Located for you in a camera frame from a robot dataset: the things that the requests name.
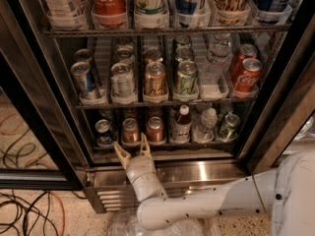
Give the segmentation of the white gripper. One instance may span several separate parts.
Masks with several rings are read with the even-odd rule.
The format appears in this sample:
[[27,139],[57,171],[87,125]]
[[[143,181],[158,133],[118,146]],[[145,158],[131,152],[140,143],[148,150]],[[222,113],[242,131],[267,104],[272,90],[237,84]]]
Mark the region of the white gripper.
[[141,134],[141,156],[131,159],[131,154],[119,143],[114,143],[113,146],[122,167],[126,169],[126,175],[139,202],[150,198],[167,197],[165,188],[158,179],[155,163],[151,159],[151,148],[144,133]]

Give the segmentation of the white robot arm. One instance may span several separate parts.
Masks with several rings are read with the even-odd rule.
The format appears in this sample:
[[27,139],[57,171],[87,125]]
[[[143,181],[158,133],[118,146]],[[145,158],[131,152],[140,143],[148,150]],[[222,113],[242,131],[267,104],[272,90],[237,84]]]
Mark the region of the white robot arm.
[[315,152],[296,152],[270,171],[171,198],[157,176],[150,145],[141,136],[140,154],[133,157],[113,144],[138,202],[137,219],[148,230],[169,227],[192,218],[271,217],[271,236],[315,236]]

